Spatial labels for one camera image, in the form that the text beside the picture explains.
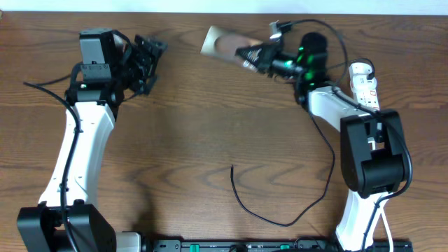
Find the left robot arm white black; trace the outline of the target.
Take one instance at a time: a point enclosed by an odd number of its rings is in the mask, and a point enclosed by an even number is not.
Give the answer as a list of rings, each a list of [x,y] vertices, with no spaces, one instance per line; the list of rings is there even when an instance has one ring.
[[[142,234],[116,232],[101,215],[97,188],[125,91],[149,95],[167,44],[106,28],[83,30],[79,40],[82,60],[59,98],[66,128],[57,163],[37,205],[21,208],[17,228],[28,251],[150,251]]]

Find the white charger plug adapter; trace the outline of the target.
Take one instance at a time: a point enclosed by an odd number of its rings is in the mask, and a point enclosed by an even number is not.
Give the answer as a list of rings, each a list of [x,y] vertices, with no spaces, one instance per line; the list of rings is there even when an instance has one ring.
[[[369,76],[372,73],[372,67],[363,62],[354,62],[349,66],[349,75],[351,78],[357,75]]]

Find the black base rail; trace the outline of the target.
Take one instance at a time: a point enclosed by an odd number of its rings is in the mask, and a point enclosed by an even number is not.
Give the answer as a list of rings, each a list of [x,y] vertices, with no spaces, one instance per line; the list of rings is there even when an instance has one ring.
[[[323,239],[299,241],[179,241],[155,240],[143,251],[153,252],[269,252],[269,251],[342,251],[338,245]]]

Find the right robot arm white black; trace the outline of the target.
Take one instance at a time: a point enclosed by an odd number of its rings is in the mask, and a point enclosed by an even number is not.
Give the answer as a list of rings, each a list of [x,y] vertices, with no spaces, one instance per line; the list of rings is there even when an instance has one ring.
[[[274,43],[239,45],[235,56],[264,74],[295,80],[295,99],[311,118],[320,117],[340,135],[341,168],[349,194],[335,231],[340,251],[367,251],[385,204],[403,194],[413,177],[397,111],[380,111],[345,95],[326,76],[327,40],[305,34],[297,56],[283,52],[281,35]]]

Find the white power strip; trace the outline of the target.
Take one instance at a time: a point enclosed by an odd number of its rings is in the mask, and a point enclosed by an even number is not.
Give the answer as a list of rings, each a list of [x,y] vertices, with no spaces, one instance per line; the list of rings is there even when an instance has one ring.
[[[360,104],[370,107],[374,110],[379,110],[379,100],[377,96],[377,79],[372,76],[357,75],[353,78],[350,77],[349,86],[353,93],[353,98]]]

